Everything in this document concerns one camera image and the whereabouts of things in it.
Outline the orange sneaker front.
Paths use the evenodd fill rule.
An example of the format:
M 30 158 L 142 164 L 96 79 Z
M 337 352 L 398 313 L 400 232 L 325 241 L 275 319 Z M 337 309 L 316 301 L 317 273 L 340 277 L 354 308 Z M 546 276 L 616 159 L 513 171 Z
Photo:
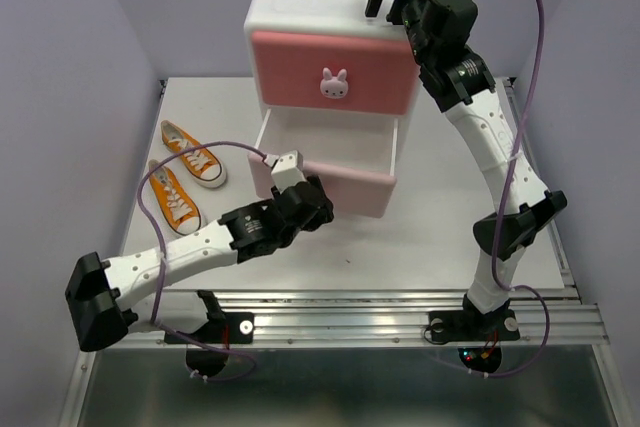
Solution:
M 203 226 L 203 217 L 173 171 L 160 167 L 156 160 L 149 161 L 148 170 L 151 189 L 171 231 L 179 236 L 198 231 Z

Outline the dark pink top drawer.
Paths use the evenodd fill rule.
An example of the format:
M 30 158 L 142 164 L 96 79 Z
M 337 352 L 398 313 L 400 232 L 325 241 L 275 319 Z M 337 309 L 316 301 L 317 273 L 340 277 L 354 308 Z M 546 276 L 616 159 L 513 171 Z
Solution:
M 256 31 L 250 40 L 267 105 L 401 116 L 412 102 L 417 66 L 405 41 L 270 31 Z M 324 67 L 334 75 L 347 70 L 344 98 L 321 94 Z

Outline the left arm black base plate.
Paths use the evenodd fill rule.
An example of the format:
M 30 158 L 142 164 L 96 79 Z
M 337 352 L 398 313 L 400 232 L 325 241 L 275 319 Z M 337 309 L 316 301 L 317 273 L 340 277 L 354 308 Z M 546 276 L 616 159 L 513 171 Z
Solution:
M 253 343 L 255 316 L 251 312 L 226 312 L 224 319 L 208 321 L 192 334 L 166 332 L 168 345 L 185 345 L 189 375 L 204 383 L 240 380 L 251 375 L 257 361 L 233 349 Z

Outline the orange sneaker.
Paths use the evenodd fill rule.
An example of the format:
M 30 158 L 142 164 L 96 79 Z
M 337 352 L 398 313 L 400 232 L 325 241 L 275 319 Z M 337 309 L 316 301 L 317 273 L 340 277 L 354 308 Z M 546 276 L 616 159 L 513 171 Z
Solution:
M 151 189 L 171 231 L 179 236 L 198 231 L 203 226 L 203 217 L 173 171 L 160 167 L 156 160 L 149 161 L 148 170 Z
M 163 144 L 172 153 L 200 146 L 196 139 L 168 120 L 161 122 L 160 131 Z M 201 186 L 217 189 L 225 184 L 227 175 L 224 164 L 207 148 L 189 151 L 180 159 L 192 178 Z

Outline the light pink bottom drawer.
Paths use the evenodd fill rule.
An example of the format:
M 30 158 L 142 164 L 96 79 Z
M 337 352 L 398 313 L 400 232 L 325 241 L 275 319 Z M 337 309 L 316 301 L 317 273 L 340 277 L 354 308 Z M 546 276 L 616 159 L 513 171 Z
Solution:
M 380 218 L 397 182 L 398 129 L 393 116 L 272 107 L 256 148 L 300 152 L 303 171 L 319 176 L 335 211 Z

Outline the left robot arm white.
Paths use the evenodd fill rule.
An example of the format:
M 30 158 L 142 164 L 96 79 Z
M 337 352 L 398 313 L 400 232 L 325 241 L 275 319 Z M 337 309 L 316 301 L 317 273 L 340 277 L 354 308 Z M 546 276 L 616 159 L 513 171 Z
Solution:
M 164 319 L 153 314 L 163 287 L 271 255 L 334 219 L 333 203 L 315 175 L 272 194 L 162 247 L 110 259 L 95 252 L 80 257 L 64 296 L 81 351 L 111 347 L 137 327 L 163 329 Z

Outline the pink bunny knob top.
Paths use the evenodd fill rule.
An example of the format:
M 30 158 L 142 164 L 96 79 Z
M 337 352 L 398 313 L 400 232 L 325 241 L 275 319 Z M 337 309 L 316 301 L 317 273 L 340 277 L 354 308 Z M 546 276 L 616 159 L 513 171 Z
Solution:
M 334 75 L 328 67 L 324 67 L 320 82 L 321 94 L 329 99 L 344 98 L 349 91 L 347 75 L 348 72 L 346 69 L 340 69 L 339 72 Z

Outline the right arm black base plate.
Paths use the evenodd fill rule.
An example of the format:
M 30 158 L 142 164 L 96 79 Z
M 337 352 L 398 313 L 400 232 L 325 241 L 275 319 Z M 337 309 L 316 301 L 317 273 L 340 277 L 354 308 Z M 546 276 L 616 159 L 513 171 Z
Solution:
M 502 362 L 500 343 L 518 341 L 521 335 L 510 309 L 489 314 L 460 309 L 429 312 L 423 338 L 436 346 L 458 344 L 462 366 L 489 377 L 497 373 Z

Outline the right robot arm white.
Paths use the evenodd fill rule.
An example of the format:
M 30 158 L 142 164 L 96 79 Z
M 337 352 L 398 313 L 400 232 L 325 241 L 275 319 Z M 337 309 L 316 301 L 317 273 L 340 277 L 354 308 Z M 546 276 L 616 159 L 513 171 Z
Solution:
M 382 1 L 368 0 L 366 16 L 376 16 Z M 494 77 L 467 44 L 477 16 L 473 0 L 393 0 L 386 17 L 404 28 L 423 87 L 461 135 L 494 204 L 494 213 L 473 226 L 480 256 L 460 313 L 472 337 L 495 327 L 526 248 L 567 205 L 565 194 L 550 190 L 531 167 Z

